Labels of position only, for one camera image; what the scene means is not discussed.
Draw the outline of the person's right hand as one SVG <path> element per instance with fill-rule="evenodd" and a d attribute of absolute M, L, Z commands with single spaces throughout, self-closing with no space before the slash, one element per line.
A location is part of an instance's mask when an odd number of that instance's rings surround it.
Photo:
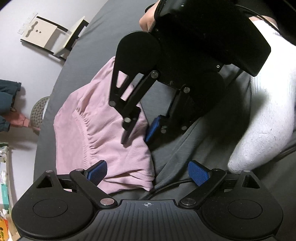
<path fill-rule="evenodd" d="M 140 28 L 148 32 L 151 28 L 152 24 L 154 23 L 154 13 L 159 4 L 159 1 L 157 1 L 155 4 L 149 6 L 146 10 L 144 15 L 139 20 L 139 26 Z"/>

